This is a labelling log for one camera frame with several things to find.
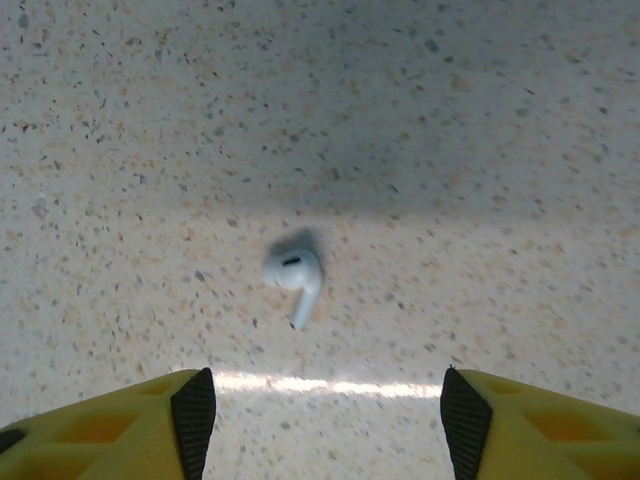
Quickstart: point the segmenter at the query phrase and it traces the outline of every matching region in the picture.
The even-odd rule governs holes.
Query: earbud stem
[[[300,298],[298,299],[298,306],[291,317],[291,328],[294,330],[302,330],[305,327],[309,321],[309,317],[311,317],[311,312],[318,300],[319,294],[320,289],[317,291],[302,291]]]

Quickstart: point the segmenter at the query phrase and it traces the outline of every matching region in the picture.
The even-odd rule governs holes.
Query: black speck
[[[427,49],[431,53],[438,53],[438,51],[440,50],[440,47],[438,46],[438,44],[434,42],[432,39],[429,39],[426,42],[424,42],[424,46],[427,47]]]
[[[572,63],[574,65],[577,65],[578,63],[582,63],[582,60],[580,60],[579,58],[574,57],[571,54],[565,55],[565,59],[567,60],[567,62]]]
[[[23,13],[18,18],[18,27],[27,28],[28,26],[29,26],[29,15],[27,15],[26,13]]]

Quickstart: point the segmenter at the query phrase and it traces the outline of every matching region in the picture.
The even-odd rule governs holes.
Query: wireless earbud
[[[308,250],[292,250],[267,259],[262,270],[264,283],[287,290],[302,290],[291,317],[291,327],[301,330],[322,290],[322,269],[315,255]]]

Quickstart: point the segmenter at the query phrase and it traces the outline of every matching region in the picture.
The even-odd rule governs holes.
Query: speckled floor
[[[211,366],[207,478],[451,479],[449,364],[640,413],[639,19],[3,2],[0,420]]]

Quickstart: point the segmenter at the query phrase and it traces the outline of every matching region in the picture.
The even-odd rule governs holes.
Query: floor
[[[638,42],[625,0],[4,2],[0,421],[210,366],[206,478],[451,479],[450,364],[640,413]]]

